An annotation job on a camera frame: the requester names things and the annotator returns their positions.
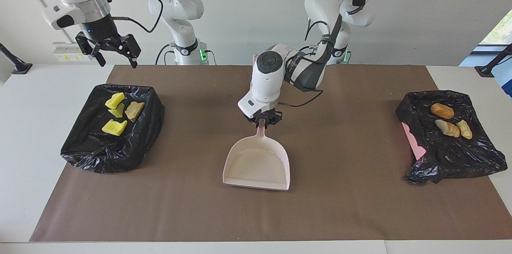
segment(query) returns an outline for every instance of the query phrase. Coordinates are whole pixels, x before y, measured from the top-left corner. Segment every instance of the brown paper sheet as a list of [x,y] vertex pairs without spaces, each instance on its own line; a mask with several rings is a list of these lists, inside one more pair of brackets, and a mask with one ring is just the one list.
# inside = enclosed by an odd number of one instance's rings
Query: brown paper sheet
[[[108,82],[153,86],[165,124],[137,170],[67,165],[31,241],[512,239],[488,177],[411,185],[412,152],[395,108],[435,90],[424,66],[328,66],[325,93],[279,107],[267,135],[287,150],[287,192],[223,185],[231,146],[255,133],[236,102],[249,66],[115,66]],[[313,93],[283,85],[282,101]]]

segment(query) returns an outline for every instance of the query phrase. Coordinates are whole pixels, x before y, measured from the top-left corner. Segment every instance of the green indicator light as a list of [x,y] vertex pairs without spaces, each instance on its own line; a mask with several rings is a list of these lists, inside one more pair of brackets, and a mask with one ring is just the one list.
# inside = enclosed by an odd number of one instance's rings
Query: green indicator light
[[199,53],[201,54],[201,60],[202,61],[206,61],[208,59],[208,57],[204,53],[204,50],[199,50]]

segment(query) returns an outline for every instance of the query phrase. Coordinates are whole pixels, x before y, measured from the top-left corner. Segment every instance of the white tabletop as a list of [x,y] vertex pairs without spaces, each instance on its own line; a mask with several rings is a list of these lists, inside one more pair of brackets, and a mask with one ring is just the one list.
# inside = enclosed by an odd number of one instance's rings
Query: white tabletop
[[[36,65],[0,88],[0,253],[482,253],[512,252],[507,241],[311,241],[28,243],[66,162],[58,155],[91,89],[106,82],[112,66]],[[512,157],[512,100],[493,79],[473,68],[428,67],[440,89],[471,96],[488,136]],[[512,172],[490,176],[509,212]]]

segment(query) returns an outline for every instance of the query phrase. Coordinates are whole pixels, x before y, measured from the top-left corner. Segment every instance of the dustpan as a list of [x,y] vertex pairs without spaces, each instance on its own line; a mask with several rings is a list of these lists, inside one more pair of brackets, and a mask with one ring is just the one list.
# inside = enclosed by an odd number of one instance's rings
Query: dustpan
[[283,146],[265,136],[261,121],[256,135],[235,143],[226,159],[222,181],[225,184],[270,190],[288,190],[290,163]]

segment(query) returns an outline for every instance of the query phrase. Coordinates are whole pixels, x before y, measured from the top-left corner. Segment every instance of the black plastic bag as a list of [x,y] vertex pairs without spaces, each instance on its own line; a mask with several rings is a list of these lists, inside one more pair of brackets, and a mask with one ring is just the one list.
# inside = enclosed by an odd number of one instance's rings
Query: black plastic bag
[[[434,122],[442,118],[430,112],[434,103],[453,108],[455,117],[445,121],[455,124],[465,120],[473,138],[444,135]],[[444,90],[411,92],[406,94],[395,113],[409,126],[418,146],[426,150],[419,160],[414,161],[406,175],[408,181],[438,183],[442,179],[486,176],[507,169],[505,156],[494,148],[468,95]]]
[[[115,118],[105,106],[112,94],[124,92],[126,107],[145,102],[135,123]],[[164,106],[154,88],[102,84],[93,88],[66,139],[60,155],[71,165],[96,173],[124,172],[137,168],[155,143],[163,125]],[[101,131],[110,120],[128,121],[121,136]]]

